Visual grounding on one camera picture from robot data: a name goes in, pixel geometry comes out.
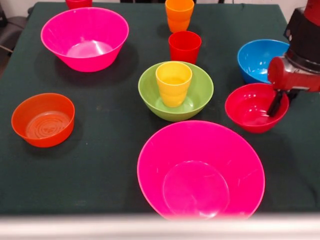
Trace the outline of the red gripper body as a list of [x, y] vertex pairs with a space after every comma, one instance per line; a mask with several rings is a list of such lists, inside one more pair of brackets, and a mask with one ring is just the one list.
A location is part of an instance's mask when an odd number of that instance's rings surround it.
[[284, 56], [274, 57], [267, 69], [267, 79], [275, 90], [320, 91], [320, 75], [297, 68]]

